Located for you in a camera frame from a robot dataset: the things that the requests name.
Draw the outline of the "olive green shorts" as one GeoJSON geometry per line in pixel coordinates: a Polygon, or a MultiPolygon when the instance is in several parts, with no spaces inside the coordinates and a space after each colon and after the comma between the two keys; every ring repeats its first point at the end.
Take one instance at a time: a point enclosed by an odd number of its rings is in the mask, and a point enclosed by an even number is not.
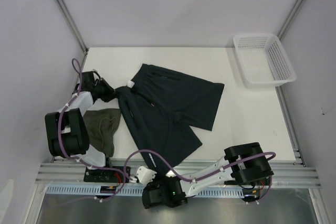
{"type": "Polygon", "coordinates": [[[119,127],[120,109],[88,110],[83,116],[90,144],[107,157],[114,155],[113,136],[119,127]]]}

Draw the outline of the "dark teal shorts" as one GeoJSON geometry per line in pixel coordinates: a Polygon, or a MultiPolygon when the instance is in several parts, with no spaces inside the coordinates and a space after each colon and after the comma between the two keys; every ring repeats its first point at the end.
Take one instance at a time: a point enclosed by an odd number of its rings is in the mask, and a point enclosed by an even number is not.
{"type": "Polygon", "coordinates": [[[131,81],[115,91],[121,114],[148,168],[165,175],[202,146],[192,128],[212,130],[225,85],[147,64],[131,81]]]}

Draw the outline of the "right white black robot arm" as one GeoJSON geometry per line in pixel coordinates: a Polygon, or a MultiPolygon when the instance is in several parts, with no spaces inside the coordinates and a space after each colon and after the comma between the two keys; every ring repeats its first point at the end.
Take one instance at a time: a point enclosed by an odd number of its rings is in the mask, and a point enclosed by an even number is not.
{"type": "Polygon", "coordinates": [[[157,206],[175,208],[187,203],[209,186],[224,184],[238,186],[247,195],[245,202],[258,201],[263,197],[261,190],[271,186],[274,175],[269,161],[276,157],[275,152],[264,152],[258,142],[236,145],[224,150],[224,156],[213,164],[193,173],[179,174],[172,166],[171,176],[140,166],[137,179],[145,186],[142,192],[143,207],[157,206]]]}

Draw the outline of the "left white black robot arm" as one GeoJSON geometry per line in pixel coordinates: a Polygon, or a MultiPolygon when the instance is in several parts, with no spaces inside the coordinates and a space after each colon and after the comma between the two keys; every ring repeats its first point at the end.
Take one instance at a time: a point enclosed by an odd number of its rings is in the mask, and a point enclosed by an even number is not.
{"type": "Polygon", "coordinates": [[[98,100],[108,102],[114,89],[96,71],[80,74],[71,99],[57,112],[45,116],[48,148],[53,157],[63,157],[96,169],[95,175],[108,182],[114,169],[107,158],[114,155],[113,135],[119,127],[119,109],[91,110],[98,100]]]}

